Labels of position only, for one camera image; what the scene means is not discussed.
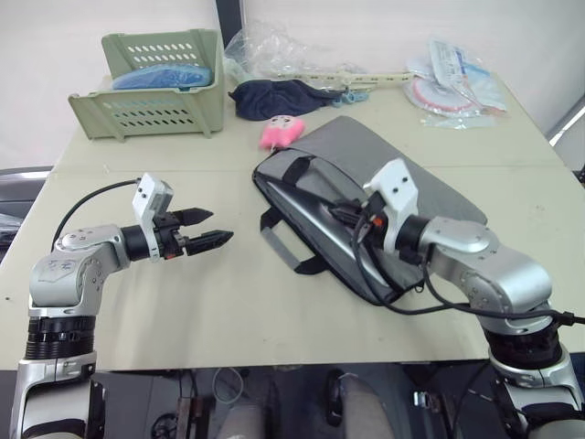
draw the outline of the white backdrop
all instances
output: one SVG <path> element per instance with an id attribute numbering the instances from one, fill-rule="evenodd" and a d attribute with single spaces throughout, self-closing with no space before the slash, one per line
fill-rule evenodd
<path id="1" fill-rule="evenodd" d="M 247 18 L 284 24 L 330 48 L 332 61 L 372 71 L 403 69 L 430 35 L 464 45 L 500 74 L 543 132 L 585 92 L 583 0 L 244 4 Z M 108 71 L 101 36 L 190 27 L 218 28 L 215 0 L 0 1 L 0 169 L 58 159 L 77 126 L 67 96 L 92 91 Z"/>

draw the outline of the white table surface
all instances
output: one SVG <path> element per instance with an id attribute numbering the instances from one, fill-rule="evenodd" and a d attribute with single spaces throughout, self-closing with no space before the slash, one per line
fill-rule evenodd
<path id="1" fill-rule="evenodd" d="M 428 128 L 399 90 L 370 102 L 305 115 L 309 130 L 339 114 L 355 117 L 482 209 L 506 245 L 542 263 L 553 280 L 553 305 L 585 315 L 585 191 L 508 94 L 510 113 L 496 127 Z M 0 265 L 0 369 L 14 369 L 27 333 L 28 277 L 47 254 L 64 213 L 97 187 L 155 172 L 175 190 L 171 209 L 201 207 L 215 215 L 189 236 L 234 230 L 221 249 L 152 264 L 136 262 L 106 283 L 98 315 L 99 369 L 424 361 L 486 357 L 476 319 L 456 311 L 398 316 L 358 299 L 330 273 L 293 273 L 259 233 L 266 202 L 251 183 L 265 156 L 262 123 L 233 116 L 224 131 L 88 141 L 75 135 Z M 66 229 L 134 223 L 133 188 L 86 203 Z M 291 233 L 287 241 L 296 239 Z M 306 253 L 301 244 L 299 256 Z M 452 300 L 451 285 L 437 286 Z M 399 305 L 432 304 L 408 293 Z M 571 351 L 585 350 L 583 327 L 561 328 Z"/>

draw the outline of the gray laptop bag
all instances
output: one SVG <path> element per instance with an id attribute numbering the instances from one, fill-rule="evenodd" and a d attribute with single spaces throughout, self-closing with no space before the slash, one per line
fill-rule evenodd
<path id="1" fill-rule="evenodd" d="M 419 214 L 486 223 L 469 200 L 412 162 L 358 121 L 340 116 L 261 162 L 252 179 L 271 208 L 261 216 L 261 234 L 295 272 L 328 270 L 373 305 L 356 266 L 351 236 L 360 205 L 367 199 L 363 186 L 388 161 L 404 159 L 419 188 Z M 314 252 L 298 261 L 272 228 L 284 220 Z M 417 266 L 388 255 L 365 241 L 362 260 L 378 293 L 389 302 L 422 285 Z"/>

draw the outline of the floor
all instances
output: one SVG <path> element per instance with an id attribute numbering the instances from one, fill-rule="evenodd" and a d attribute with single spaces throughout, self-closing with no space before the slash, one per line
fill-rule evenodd
<path id="1" fill-rule="evenodd" d="M 585 377 L 585 354 L 573 356 L 581 385 Z M 478 368 L 477 362 L 399 365 L 390 363 L 314 365 L 288 368 L 239 368 L 244 377 L 244 392 L 237 403 L 255 402 L 270 409 L 272 437 L 279 439 L 341 439 L 341 428 L 324 420 L 324 380 L 329 370 L 340 368 L 357 374 L 378 393 L 397 438 L 446 438 L 441 417 L 412 403 L 415 390 L 443 392 L 448 401 L 456 401 L 464 383 Z M 213 400 L 211 381 L 215 369 L 197 370 L 200 396 Z M 141 373 L 98 373 L 95 379 L 108 391 L 106 406 L 107 439 L 150 439 L 154 421 L 163 413 L 173 412 L 179 396 L 179 373 L 158 371 Z M 191 392 L 188 372 L 182 374 L 181 388 Z M 495 375 L 488 369 L 473 386 L 490 395 Z M 217 390 L 227 399 L 238 387 L 235 375 L 226 371 L 219 376 Z M 0 371 L 0 425 L 8 426 L 16 373 Z M 209 423 L 209 438 L 217 436 L 229 407 L 216 403 Z M 506 437 L 492 403 L 467 396 L 461 413 L 462 436 L 474 439 Z"/>

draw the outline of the bag handle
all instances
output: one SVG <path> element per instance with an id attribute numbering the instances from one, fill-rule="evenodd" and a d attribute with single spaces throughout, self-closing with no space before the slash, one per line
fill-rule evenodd
<path id="1" fill-rule="evenodd" d="M 298 274 L 318 274 L 327 270 L 329 268 L 327 263 L 319 255 L 315 255 L 304 261 L 299 261 L 294 256 L 282 240 L 276 236 L 276 233 L 274 233 L 274 226 L 281 220 L 282 215 L 277 209 L 270 208 L 266 210 L 260 218 L 260 234 L 272 249 L 278 253 L 284 263 Z"/>

